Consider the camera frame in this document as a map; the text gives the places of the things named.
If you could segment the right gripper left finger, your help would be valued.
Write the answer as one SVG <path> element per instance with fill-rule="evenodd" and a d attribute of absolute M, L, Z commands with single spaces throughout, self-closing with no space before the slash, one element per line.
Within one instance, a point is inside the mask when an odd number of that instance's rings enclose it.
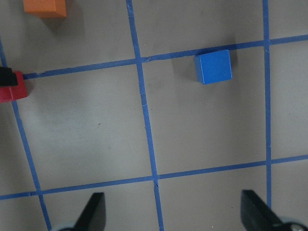
<path fill-rule="evenodd" d="M 74 231 L 103 231 L 106 226 L 105 195 L 102 192 L 93 193 L 84 207 Z"/>

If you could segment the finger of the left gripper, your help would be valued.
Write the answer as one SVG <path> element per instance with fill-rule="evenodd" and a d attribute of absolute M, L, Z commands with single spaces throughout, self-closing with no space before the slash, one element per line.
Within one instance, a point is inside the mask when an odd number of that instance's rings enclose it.
<path fill-rule="evenodd" d="M 0 86 L 1 87 L 13 87 L 17 86 L 17 75 L 8 67 L 0 67 Z"/>

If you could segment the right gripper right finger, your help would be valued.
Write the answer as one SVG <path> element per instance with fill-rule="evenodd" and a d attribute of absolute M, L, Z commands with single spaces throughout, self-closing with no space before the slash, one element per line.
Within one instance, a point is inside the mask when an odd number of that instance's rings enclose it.
<path fill-rule="evenodd" d="M 240 217 L 247 231 L 283 230 L 283 222 L 253 190 L 241 192 Z"/>

